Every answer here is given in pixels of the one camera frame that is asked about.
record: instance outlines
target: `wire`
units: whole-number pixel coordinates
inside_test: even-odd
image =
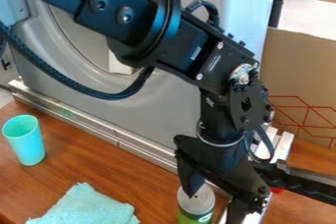
[[[248,131],[246,137],[244,138],[244,148],[245,151],[247,152],[247,154],[249,155],[249,157],[257,162],[257,163],[261,163],[261,164],[267,164],[269,163],[273,157],[274,157],[274,146],[272,141],[269,139],[267,133],[263,130],[262,126],[258,126],[255,128],[256,133],[260,136],[261,141],[266,145],[270,157],[269,158],[259,158],[258,156],[256,156],[252,151],[251,151],[251,143],[253,140],[253,136],[254,136],[254,131]]]
[[[203,6],[209,14],[207,22],[212,24],[214,27],[219,28],[219,12],[217,7],[211,2],[205,0],[195,0],[186,8],[186,10],[189,13],[192,13],[201,6]]]
[[[125,90],[119,93],[105,93],[85,85],[79,84],[76,81],[68,78],[62,73],[58,72],[48,63],[39,58],[35,53],[33,53],[22,41],[20,41],[11,30],[6,27],[0,21],[0,35],[6,39],[12,46],[14,46],[20,53],[22,53],[30,62],[33,63],[39,70],[43,71],[49,77],[55,79],[61,84],[68,86],[80,93],[89,95],[95,98],[104,99],[104,100],[121,100],[128,98],[136,93],[138,93],[141,88],[144,86],[147,79],[151,76],[154,71],[153,67],[147,67],[143,69],[137,79]]]

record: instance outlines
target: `turquoise cup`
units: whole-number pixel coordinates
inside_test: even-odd
[[[35,165],[44,158],[43,140],[35,117],[21,115],[10,119],[2,127],[2,134],[23,165]]]

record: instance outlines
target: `green can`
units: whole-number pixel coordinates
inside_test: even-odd
[[[178,224],[211,223],[215,193],[210,186],[204,184],[192,198],[189,198],[181,187],[177,193],[177,200]]]

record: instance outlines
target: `robotic arm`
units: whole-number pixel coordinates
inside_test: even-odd
[[[215,6],[202,0],[186,9],[180,0],[43,1],[73,14],[76,23],[105,35],[120,62],[135,68],[158,68],[197,86],[201,97],[197,138],[174,139],[184,191],[193,196],[206,179],[233,196],[229,219],[235,217],[239,223],[235,216],[238,208],[245,213],[262,212],[270,194],[268,185],[274,186],[272,176],[285,175],[275,166],[249,162],[248,153],[253,130],[267,140],[260,125],[271,121],[273,109],[267,103],[268,90],[258,79],[259,63],[242,41],[237,43],[223,34]],[[200,6],[209,13],[206,23],[192,15]],[[17,39],[8,32],[3,35],[27,54],[28,49]],[[328,187],[335,187],[330,181]],[[336,196],[320,186],[314,187],[321,192],[316,198],[336,204]]]

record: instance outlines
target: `green cloth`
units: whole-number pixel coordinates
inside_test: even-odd
[[[76,184],[41,218],[26,224],[138,224],[134,208]]]

